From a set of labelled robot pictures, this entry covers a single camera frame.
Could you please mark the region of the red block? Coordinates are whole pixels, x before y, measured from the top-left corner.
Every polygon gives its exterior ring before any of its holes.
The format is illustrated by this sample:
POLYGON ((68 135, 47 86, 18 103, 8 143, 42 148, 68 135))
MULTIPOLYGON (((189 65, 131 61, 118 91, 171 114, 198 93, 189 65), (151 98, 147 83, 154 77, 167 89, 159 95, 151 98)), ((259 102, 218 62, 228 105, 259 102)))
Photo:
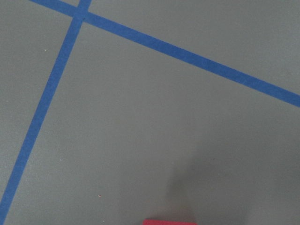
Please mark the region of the red block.
POLYGON ((197 225, 197 223, 145 219, 142 225, 197 225))

